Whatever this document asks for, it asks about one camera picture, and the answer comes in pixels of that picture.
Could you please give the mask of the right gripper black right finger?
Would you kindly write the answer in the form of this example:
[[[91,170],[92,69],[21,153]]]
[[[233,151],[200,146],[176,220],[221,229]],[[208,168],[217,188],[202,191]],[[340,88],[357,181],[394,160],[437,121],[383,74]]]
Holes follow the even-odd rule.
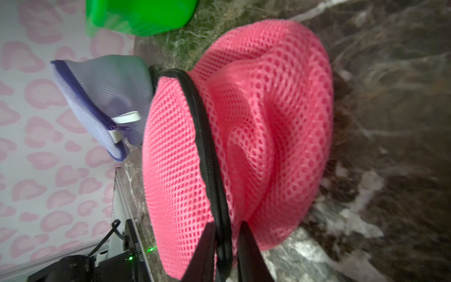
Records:
[[[274,282],[247,222],[242,222],[238,237],[239,282]]]

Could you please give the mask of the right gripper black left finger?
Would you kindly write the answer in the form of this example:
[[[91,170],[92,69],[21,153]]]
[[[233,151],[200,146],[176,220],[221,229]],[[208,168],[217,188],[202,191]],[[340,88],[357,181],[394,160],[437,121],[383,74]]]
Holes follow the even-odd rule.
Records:
[[[215,274],[216,226],[208,223],[181,282],[213,282]]]

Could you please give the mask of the green plastic basket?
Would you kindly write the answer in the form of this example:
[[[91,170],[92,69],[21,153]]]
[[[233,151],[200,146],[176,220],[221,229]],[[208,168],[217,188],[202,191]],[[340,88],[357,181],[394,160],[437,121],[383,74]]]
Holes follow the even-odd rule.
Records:
[[[197,6],[196,0],[86,1],[86,31],[94,36],[101,28],[148,37],[184,27]]]

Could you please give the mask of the pink mesh laundry bag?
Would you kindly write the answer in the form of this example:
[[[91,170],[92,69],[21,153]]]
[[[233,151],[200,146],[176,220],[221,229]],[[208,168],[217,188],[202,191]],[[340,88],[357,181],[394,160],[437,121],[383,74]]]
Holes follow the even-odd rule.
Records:
[[[330,154],[334,91],[328,55],[300,23],[233,29],[186,72],[159,79],[144,130],[143,187],[164,271],[180,280],[205,226],[216,266],[237,263],[240,226],[262,251],[298,227]]]

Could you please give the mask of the purple mesh laundry bag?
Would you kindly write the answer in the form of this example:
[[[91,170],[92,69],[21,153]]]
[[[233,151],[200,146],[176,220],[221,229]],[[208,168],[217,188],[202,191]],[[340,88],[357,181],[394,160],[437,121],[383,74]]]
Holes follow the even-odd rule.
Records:
[[[54,60],[51,69],[78,121],[114,160],[121,162],[127,157],[127,143],[142,144],[155,88],[140,57]]]

